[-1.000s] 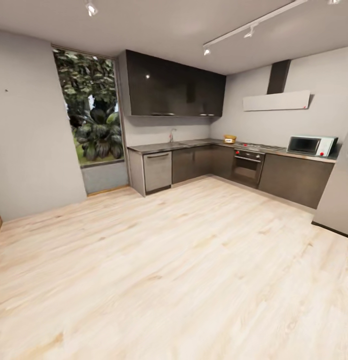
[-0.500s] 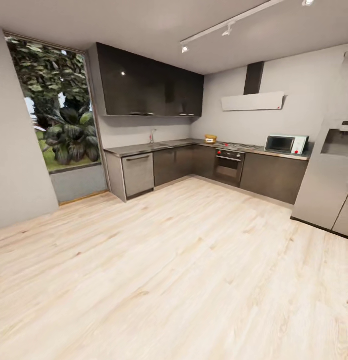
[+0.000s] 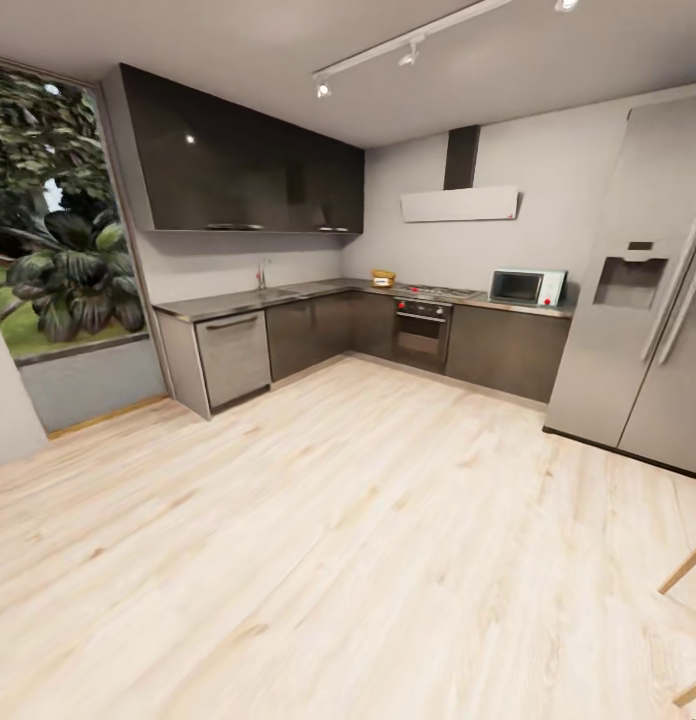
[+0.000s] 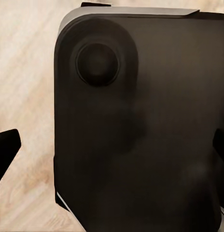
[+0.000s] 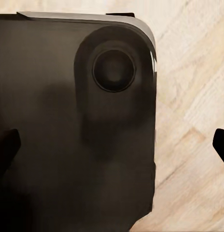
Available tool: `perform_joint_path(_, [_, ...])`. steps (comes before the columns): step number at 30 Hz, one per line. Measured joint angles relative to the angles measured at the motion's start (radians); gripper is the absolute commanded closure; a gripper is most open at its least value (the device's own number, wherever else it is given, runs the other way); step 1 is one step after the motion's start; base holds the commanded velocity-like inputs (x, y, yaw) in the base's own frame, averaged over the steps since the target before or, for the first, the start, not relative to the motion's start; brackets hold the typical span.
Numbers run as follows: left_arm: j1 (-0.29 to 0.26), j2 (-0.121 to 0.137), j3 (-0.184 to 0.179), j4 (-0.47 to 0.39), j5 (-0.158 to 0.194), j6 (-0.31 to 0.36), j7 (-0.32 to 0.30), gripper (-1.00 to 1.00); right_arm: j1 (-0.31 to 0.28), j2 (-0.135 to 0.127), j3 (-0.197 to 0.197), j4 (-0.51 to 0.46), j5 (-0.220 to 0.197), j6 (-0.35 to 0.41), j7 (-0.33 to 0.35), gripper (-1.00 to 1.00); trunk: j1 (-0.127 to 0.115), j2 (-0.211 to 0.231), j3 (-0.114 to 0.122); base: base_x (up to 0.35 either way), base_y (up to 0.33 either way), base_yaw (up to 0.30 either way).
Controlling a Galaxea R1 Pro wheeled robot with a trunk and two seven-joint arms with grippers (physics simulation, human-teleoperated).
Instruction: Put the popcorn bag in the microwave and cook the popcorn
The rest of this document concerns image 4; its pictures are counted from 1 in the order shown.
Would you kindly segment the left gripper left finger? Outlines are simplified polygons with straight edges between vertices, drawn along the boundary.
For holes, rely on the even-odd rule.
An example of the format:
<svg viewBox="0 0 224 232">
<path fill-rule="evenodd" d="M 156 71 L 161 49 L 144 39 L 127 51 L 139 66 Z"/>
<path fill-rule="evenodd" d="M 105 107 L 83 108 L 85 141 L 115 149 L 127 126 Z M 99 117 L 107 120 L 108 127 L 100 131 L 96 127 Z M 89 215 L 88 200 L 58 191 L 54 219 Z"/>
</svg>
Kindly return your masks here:
<svg viewBox="0 0 224 232">
<path fill-rule="evenodd" d="M 21 140 L 17 129 L 0 132 L 0 181 L 20 147 Z"/>
</svg>

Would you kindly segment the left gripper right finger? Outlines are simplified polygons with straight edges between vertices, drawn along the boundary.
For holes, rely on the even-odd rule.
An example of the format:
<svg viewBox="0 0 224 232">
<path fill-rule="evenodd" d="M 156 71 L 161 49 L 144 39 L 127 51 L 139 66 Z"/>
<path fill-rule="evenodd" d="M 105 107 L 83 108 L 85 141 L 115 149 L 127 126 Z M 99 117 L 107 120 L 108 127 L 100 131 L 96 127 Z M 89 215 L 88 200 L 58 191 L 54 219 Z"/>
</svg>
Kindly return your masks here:
<svg viewBox="0 0 224 232">
<path fill-rule="evenodd" d="M 212 145 L 224 162 L 224 130 L 218 128 L 214 134 Z"/>
</svg>

